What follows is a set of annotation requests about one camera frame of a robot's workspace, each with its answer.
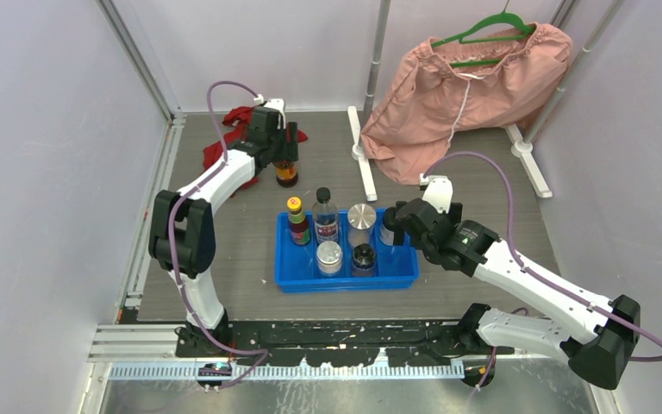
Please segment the black cap shaker bottle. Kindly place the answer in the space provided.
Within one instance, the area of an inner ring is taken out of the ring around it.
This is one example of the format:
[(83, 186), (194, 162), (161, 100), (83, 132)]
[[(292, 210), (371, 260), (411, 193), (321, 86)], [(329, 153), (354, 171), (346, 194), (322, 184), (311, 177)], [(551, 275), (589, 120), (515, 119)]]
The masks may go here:
[(397, 207), (390, 207), (382, 215), (379, 240), (385, 246), (402, 246), (405, 241), (405, 231), (397, 219)]

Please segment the yellow cap sauce bottle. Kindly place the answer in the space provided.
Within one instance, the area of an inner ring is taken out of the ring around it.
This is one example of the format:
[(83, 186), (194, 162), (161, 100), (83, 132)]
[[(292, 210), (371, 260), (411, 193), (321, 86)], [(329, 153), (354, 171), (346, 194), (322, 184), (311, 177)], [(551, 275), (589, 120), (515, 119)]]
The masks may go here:
[(302, 200), (291, 197), (287, 200), (289, 229), (292, 241), (298, 246), (304, 246), (311, 240), (309, 221), (303, 211)]

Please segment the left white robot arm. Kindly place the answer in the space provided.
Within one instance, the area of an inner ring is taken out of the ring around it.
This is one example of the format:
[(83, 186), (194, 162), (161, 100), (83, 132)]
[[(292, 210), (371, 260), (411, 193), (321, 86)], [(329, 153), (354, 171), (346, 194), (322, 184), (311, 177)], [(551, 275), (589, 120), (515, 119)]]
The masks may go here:
[(224, 354), (231, 329), (215, 291), (216, 212), (265, 168), (298, 159), (296, 122), (270, 104), (253, 107), (245, 134), (219, 139), (220, 155), (202, 175), (153, 201), (148, 253), (173, 279), (186, 310), (187, 331), (210, 356)]

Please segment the blue plastic divided bin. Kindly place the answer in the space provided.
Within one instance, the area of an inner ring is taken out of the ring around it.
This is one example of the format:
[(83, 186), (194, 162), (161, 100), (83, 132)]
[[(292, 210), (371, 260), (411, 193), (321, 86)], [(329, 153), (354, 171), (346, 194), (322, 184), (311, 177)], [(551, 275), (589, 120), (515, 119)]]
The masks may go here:
[(409, 245), (409, 238), (401, 246), (387, 246), (378, 237), (382, 209), (376, 210), (375, 222), (369, 243), (376, 255), (372, 274), (352, 275), (352, 251), (347, 239), (349, 229), (347, 210), (339, 211), (339, 244), (342, 250), (341, 268), (333, 275), (321, 272), (317, 264), (318, 243), (312, 239), (305, 245), (297, 245), (291, 239), (290, 220), (281, 212), (276, 220), (274, 277), (284, 293), (316, 293), (364, 290), (407, 289), (418, 279), (420, 271), (417, 252)]

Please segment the clear bottle black cap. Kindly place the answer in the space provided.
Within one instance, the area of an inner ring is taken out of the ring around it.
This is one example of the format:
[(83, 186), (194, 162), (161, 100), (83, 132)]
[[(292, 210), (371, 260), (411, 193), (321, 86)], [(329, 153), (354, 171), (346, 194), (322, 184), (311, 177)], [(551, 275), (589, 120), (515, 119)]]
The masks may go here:
[(316, 203), (312, 207), (315, 239), (318, 243), (339, 241), (339, 209), (331, 200), (327, 187), (316, 190)]

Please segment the small black cap shaker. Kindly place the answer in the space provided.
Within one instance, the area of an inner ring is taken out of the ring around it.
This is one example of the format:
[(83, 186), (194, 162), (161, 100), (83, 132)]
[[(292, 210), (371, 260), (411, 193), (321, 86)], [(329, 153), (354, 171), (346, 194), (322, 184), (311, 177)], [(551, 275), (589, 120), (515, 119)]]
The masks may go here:
[(369, 243), (361, 243), (352, 250), (351, 275), (353, 277), (372, 277), (375, 272), (377, 256)]

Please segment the white lid sago jar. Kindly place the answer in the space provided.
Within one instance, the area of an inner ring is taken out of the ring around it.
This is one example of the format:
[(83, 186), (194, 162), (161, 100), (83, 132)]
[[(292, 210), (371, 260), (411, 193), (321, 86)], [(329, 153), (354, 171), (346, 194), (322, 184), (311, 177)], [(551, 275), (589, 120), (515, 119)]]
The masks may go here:
[(337, 276), (343, 266), (343, 251), (336, 241), (323, 241), (316, 250), (316, 265), (322, 277)]

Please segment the red lid chili jar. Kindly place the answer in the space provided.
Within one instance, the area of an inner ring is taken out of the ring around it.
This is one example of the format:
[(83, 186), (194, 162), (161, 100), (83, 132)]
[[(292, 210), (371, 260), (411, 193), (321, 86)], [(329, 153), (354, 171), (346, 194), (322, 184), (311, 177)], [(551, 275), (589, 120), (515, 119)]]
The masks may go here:
[(290, 188), (297, 184), (298, 172), (295, 162), (282, 160), (273, 163), (276, 172), (276, 181), (284, 188)]

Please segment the silver lid grain jar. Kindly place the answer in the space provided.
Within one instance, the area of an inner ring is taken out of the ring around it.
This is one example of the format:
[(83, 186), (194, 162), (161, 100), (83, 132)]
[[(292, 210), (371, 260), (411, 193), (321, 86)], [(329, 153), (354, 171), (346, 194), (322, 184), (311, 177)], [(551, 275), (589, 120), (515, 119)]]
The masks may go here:
[(376, 211), (369, 204), (359, 203), (348, 209), (347, 241), (351, 249), (370, 243), (376, 221)]

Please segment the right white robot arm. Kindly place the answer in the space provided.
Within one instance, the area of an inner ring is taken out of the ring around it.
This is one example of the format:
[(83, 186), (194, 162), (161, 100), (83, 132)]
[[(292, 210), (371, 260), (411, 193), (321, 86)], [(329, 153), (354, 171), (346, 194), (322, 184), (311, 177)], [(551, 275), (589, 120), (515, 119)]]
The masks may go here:
[(395, 236), (430, 263), (494, 285), (543, 313), (542, 318), (472, 304), (453, 330), (467, 352), (518, 348), (562, 361), (582, 380), (615, 390), (640, 336), (626, 323), (640, 322), (640, 304), (586, 291), (518, 253), (484, 225), (461, 218), (461, 204), (441, 213), (416, 198), (390, 208)]

